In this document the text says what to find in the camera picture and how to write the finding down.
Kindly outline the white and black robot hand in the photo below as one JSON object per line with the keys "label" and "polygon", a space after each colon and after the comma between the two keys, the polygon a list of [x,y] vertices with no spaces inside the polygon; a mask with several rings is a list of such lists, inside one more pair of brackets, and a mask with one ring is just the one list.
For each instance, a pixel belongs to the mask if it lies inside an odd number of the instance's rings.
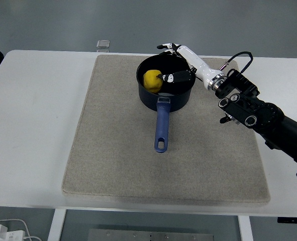
{"label": "white and black robot hand", "polygon": [[189,67],[195,70],[195,76],[199,78],[207,90],[215,91],[225,80],[226,76],[221,70],[212,69],[204,60],[185,45],[166,43],[158,45],[157,49],[166,49],[169,52],[183,58]]}

